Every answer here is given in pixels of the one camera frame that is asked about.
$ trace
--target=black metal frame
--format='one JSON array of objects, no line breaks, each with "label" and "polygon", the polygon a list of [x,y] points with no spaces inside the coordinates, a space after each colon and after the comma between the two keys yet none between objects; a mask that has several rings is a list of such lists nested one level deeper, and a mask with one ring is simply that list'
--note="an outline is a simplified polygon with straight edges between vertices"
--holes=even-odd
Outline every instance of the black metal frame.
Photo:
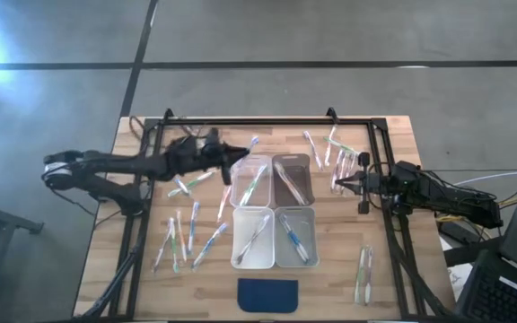
[{"label": "black metal frame", "polygon": [[[379,151],[379,141],[377,134],[380,134],[381,140],[384,146],[386,155],[386,164],[390,167],[394,165],[394,153],[390,144],[390,135],[388,131],[388,125],[385,118],[344,118],[341,119],[337,116],[335,110],[329,108],[326,117],[322,118],[175,118],[173,112],[167,109],[162,119],[148,118],[145,121],[145,128],[149,128],[158,124],[156,135],[154,138],[154,152],[159,152],[162,146],[162,139],[164,135],[164,128],[166,126],[181,126],[181,125],[205,125],[205,126],[228,126],[228,125],[333,125],[339,123],[340,125],[351,125],[351,126],[364,126],[367,128],[368,136],[371,146],[371,154],[374,163],[382,163],[381,154]],[[142,144],[146,144],[147,140],[146,133],[142,139]],[[376,167],[376,171],[380,174],[383,173],[382,167]],[[141,180],[140,176],[136,176],[135,184],[138,185]],[[141,265],[143,263],[143,254],[145,249],[145,239],[147,233],[147,227],[149,223],[149,216],[151,210],[152,196],[148,197],[147,209],[139,217],[140,226],[137,235],[136,243],[136,257],[133,260],[133,272],[131,276],[131,282],[129,286],[127,307],[125,314],[118,314],[119,310],[119,299],[121,292],[121,284],[116,285],[116,291],[110,297],[110,309],[107,317],[101,318],[86,318],[78,317],[73,318],[71,321],[130,321],[135,316],[136,297],[138,292],[139,278],[141,272]],[[398,214],[398,220],[400,223],[400,232],[402,236],[403,247],[400,247],[396,239],[394,225],[392,221],[393,214],[389,209],[389,201],[386,199],[381,200],[381,210],[384,220],[384,226],[386,231],[386,238],[389,246],[390,263],[392,267],[392,274],[394,276],[394,285],[396,288],[397,301],[402,319],[413,319],[413,320],[438,320],[432,316],[427,316],[424,299],[428,300],[428,303],[433,310],[434,314],[438,316],[451,315],[450,311],[445,309],[443,305],[436,299],[434,294],[428,289],[424,280],[420,277],[417,267],[414,250],[412,247],[412,240],[410,237],[410,230],[408,228],[408,220],[405,215]],[[129,245],[131,241],[131,232],[133,230],[135,218],[128,217],[125,223],[123,231],[121,248],[119,251],[118,270],[123,266],[127,265],[125,260],[129,254]],[[406,291],[404,288],[404,281],[402,277],[403,267],[412,283],[412,289],[414,292],[414,299],[416,303],[416,314],[412,314],[409,311]]]}]

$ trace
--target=blue cloth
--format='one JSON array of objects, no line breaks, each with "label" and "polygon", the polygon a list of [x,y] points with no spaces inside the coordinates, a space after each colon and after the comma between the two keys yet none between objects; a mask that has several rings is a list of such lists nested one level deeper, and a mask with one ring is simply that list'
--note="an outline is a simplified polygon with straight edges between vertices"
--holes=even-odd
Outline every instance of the blue cloth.
[{"label": "blue cloth", "polygon": [[240,278],[237,302],[254,313],[292,313],[298,307],[298,281]]}]

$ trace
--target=wooden table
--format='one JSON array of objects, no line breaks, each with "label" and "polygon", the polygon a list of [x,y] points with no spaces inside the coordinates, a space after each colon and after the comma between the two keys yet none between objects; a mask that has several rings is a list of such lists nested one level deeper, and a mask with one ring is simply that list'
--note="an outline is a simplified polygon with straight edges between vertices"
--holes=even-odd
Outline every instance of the wooden table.
[{"label": "wooden table", "polygon": [[[420,164],[409,117],[386,119],[395,159]],[[302,137],[302,131],[307,129],[318,151],[323,154],[326,143],[322,137],[329,135],[330,131],[330,126],[219,128],[223,140],[232,145],[247,146],[250,139],[258,135],[259,144],[255,146],[253,153],[270,156],[278,153],[311,154],[310,146]],[[168,143],[172,138],[183,135],[177,127],[165,127],[164,142]],[[365,127],[340,126],[335,136],[346,145],[370,152]],[[138,145],[138,141],[129,132],[127,119],[122,118],[113,153],[133,154],[138,151]],[[336,159],[336,155],[337,149],[333,149],[332,161]],[[312,207],[316,211],[316,239],[320,255],[320,264],[313,268],[274,266],[268,270],[236,270],[231,265],[232,228],[229,228],[216,242],[196,273],[183,267],[179,274],[174,274],[171,269],[171,253],[166,252],[161,268],[154,275],[151,271],[152,263],[166,232],[167,219],[175,215],[175,210],[181,210],[182,230],[188,234],[188,220],[193,203],[186,196],[167,197],[167,193],[176,188],[174,183],[157,183],[153,192],[153,209],[146,238],[135,319],[398,319],[399,308],[381,212],[371,209],[369,214],[358,215],[356,205],[359,197],[331,194],[329,182],[332,167],[333,164],[320,172],[311,158],[312,190],[316,197]],[[185,182],[197,175],[200,173],[185,176]],[[120,183],[127,183],[132,179],[123,175],[109,175],[108,178]],[[195,187],[193,193],[201,203],[195,242],[195,254],[198,254],[217,227],[216,215],[223,193],[221,177],[214,176]],[[116,210],[117,206],[114,204],[102,206],[97,220]],[[232,219],[232,210],[230,205],[225,207],[225,220]],[[92,235],[74,314],[87,310],[113,277],[123,224],[122,216],[114,217],[102,223]],[[450,309],[453,308],[450,278],[432,214],[418,211],[412,214],[410,231],[420,275],[442,303]],[[372,304],[367,307],[354,303],[358,258],[360,248],[365,244],[374,248]],[[410,284],[406,274],[404,275],[408,302],[414,306]],[[298,280],[300,295],[297,311],[292,314],[242,311],[236,300],[238,278]],[[127,285],[124,285],[120,310],[124,310],[127,301],[126,288]]]}]

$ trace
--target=keyboard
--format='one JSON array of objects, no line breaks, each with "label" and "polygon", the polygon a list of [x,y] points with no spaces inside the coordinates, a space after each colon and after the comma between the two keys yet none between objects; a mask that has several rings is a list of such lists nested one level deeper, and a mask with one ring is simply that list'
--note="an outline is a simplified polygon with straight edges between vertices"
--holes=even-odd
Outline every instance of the keyboard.
[{"label": "keyboard", "polygon": [[491,271],[482,270],[479,274],[469,316],[496,322],[517,322],[517,289],[500,281]]}]

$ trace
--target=concrete floor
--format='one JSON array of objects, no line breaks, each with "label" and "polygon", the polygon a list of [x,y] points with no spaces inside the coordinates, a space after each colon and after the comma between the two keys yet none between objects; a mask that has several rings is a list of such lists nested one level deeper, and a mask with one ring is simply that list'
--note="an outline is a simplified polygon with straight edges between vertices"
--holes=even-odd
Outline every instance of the concrete floor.
[{"label": "concrete floor", "polygon": [[[133,62],[148,5],[0,1],[0,63]],[[498,59],[517,60],[517,0],[162,0],[145,55],[145,62]],[[42,158],[108,151],[130,74],[0,71],[0,209],[46,223],[39,236],[18,231],[13,239],[0,322],[70,316],[92,218],[44,187]],[[320,115],[329,106],[343,115],[410,115],[424,166],[450,182],[517,170],[517,67],[143,71],[131,114]],[[517,177],[472,186],[504,198]]]}]

